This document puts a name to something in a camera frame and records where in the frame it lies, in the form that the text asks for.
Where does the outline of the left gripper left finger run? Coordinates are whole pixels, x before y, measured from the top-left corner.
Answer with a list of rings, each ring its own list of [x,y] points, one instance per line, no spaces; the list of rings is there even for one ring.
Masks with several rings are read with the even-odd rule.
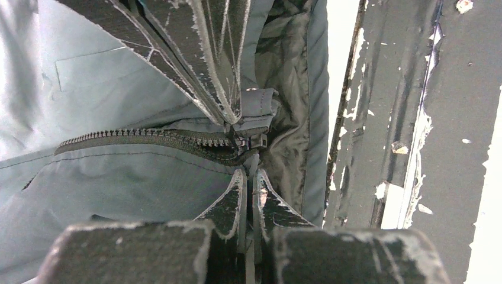
[[[192,221],[91,222],[52,245],[38,283],[245,283],[247,178]]]

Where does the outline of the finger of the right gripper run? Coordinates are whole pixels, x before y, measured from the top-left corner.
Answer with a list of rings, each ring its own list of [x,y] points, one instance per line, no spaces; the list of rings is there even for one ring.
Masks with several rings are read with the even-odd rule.
[[[214,123],[242,117],[240,62],[250,1],[142,1],[192,101]]]
[[[197,1],[61,1],[128,47],[182,91],[211,121],[225,124]]]

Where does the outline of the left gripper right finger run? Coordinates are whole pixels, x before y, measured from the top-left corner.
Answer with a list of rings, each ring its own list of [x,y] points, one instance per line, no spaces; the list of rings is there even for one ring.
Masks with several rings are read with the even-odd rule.
[[[438,252],[414,230],[325,230],[253,181],[256,283],[449,283]]]

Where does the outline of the grey black zip jacket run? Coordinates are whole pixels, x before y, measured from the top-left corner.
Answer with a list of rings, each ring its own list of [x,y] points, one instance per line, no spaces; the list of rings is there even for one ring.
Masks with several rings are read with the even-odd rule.
[[[321,226],[329,118],[326,1],[250,1],[242,117],[211,121],[169,79],[61,1],[1,2],[1,282],[38,283],[71,225],[192,221],[258,169]]]

